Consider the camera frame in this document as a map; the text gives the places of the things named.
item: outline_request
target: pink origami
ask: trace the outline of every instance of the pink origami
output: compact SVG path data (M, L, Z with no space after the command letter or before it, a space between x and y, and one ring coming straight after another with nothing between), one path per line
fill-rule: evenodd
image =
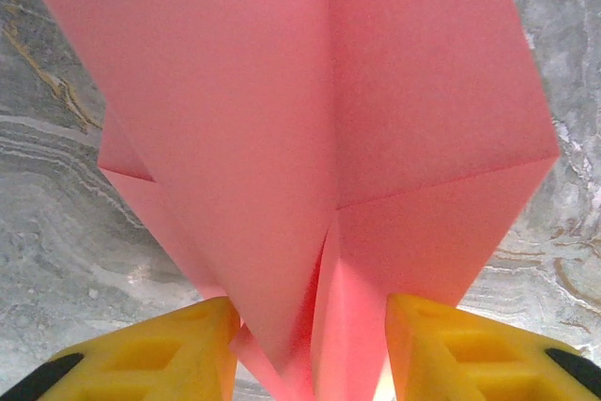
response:
M512 0L45 1L100 168L278 399L371 399L386 295L456 304L558 155Z

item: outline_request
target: gray stone background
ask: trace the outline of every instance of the gray stone background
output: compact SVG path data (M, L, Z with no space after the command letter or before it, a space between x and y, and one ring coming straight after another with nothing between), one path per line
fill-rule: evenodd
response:
M601 0L516 0L562 157L462 308L601 363ZM0 393L198 300L96 168L104 102L39 0L0 0ZM265 399L243 369L236 399Z

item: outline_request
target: marble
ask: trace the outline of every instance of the marble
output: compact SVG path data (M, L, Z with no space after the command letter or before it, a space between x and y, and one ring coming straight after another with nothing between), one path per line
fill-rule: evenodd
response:
M601 0L516 0L562 157L461 307L601 363ZM104 101L40 0L0 0L0 393L198 301L96 168ZM235 399L269 396L244 370Z

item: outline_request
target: gray marble surface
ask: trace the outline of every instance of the gray marble surface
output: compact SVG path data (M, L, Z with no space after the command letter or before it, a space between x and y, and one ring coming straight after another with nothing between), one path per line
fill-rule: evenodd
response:
M516 0L562 158L463 308L601 363L601 0ZM198 300L96 168L103 99L39 0L0 0L0 393ZM236 399L265 399L240 369Z

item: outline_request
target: yellow plastic piece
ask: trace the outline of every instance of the yellow plastic piece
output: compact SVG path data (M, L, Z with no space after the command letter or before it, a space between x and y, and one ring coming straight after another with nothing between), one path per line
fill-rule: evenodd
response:
M391 295L386 338L398 401L598 401L545 354L572 347L447 305Z
M43 401L231 400L240 327L228 298L199 302L64 349L82 353Z

